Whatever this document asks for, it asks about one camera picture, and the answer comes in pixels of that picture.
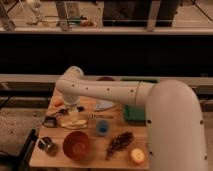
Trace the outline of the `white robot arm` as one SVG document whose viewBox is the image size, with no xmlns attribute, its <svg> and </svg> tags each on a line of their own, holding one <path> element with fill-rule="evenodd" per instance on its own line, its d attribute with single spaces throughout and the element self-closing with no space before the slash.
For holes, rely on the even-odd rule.
<svg viewBox="0 0 213 171">
<path fill-rule="evenodd" d="M 201 106 L 186 83 L 86 80 L 79 67 L 71 66 L 56 89 L 68 106 L 85 96 L 144 109 L 150 171 L 208 171 Z"/>
</svg>

